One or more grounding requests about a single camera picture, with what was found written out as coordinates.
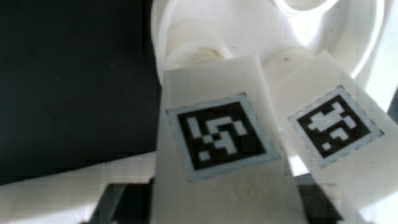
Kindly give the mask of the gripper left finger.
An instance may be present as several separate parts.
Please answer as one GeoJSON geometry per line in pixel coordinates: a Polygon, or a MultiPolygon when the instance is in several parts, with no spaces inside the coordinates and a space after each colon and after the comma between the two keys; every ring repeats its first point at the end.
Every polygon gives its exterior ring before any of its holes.
{"type": "Polygon", "coordinates": [[[148,224],[152,184],[148,179],[106,186],[86,224],[148,224]]]}

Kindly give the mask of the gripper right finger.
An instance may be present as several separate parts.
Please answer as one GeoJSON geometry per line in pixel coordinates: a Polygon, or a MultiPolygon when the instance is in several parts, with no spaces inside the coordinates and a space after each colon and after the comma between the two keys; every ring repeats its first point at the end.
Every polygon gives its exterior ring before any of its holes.
{"type": "Polygon", "coordinates": [[[303,174],[294,177],[303,211],[308,224],[337,224],[342,220],[312,176],[303,174]]]}

